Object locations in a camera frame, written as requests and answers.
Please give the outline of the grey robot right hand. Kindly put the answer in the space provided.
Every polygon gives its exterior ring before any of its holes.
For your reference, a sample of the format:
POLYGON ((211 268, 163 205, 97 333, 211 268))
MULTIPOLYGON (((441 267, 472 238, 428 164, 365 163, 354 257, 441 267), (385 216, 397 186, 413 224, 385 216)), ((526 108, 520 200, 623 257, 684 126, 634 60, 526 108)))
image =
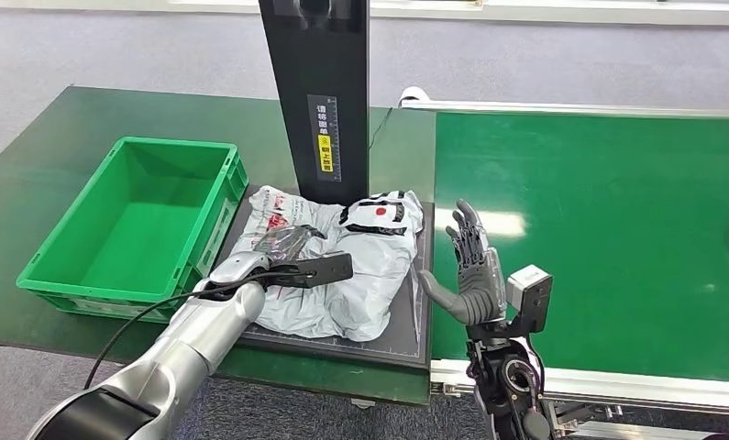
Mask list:
POLYGON ((440 284, 429 270, 418 280, 424 293, 463 325, 480 325, 503 319, 506 311, 504 280, 497 251, 491 247, 478 212, 465 200, 456 202, 448 226, 458 265, 458 290, 440 284))

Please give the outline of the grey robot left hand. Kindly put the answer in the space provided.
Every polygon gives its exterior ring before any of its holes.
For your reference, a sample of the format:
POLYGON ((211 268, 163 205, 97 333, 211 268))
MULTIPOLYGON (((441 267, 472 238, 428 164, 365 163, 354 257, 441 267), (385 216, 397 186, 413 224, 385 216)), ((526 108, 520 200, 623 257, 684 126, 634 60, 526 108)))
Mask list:
POLYGON ((311 225, 276 226, 256 242, 253 250, 265 254, 272 263, 294 261, 312 238, 326 239, 326 235, 311 225))

